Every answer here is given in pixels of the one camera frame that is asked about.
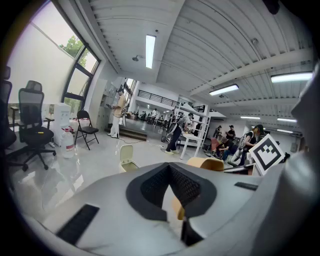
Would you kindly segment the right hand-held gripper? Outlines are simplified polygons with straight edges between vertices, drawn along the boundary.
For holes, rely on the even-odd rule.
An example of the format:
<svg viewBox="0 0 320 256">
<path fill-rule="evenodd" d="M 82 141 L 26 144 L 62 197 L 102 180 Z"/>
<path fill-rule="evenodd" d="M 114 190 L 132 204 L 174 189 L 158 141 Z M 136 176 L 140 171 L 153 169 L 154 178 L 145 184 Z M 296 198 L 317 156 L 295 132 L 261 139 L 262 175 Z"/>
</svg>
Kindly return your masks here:
<svg viewBox="0 0 320 256">
<path fill-rule="evenodd" d="M 285 159 L 285 153 L 275 139 L 267 134 L 246 155 L 245 164 L 224 170 L 225 173 L 264 176 L 267 171 Z"/>
</svg>

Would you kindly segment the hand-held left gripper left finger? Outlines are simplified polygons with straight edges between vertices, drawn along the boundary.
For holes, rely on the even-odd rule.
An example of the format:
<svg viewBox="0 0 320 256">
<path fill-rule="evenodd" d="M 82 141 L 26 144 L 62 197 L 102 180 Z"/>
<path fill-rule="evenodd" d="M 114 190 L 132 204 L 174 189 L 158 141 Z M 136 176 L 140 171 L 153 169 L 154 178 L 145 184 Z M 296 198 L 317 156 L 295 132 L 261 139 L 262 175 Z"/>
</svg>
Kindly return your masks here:
<svg viewBox="0 0 320 256">
<path fill-rule="evenodd" d="M 162 209 L 165 193 L 170 184 L 170 167 L 162 163 L 134 178 L 126 188 L 129 205 L 143 218 L 151 221 L 167 221 Z"/>
</svg>

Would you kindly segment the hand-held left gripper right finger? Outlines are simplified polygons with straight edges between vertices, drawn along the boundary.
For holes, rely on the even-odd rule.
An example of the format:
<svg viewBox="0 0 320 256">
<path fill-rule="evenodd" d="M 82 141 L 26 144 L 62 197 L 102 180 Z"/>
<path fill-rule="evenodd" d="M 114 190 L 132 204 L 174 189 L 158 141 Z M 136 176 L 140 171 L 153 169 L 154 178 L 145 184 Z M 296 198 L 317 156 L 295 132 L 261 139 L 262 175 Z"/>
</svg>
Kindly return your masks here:
<svg viewBox="0 0 320 256">
<path fill-rule="evenodd" d="M 169 165 L 169 185 L 183 209 L 181 241 L 187 246 L 204 238 L 191 227 L 193 217 L 204 215 L 217 197 L 215 185 L 175 163 Z"/>
</svg>

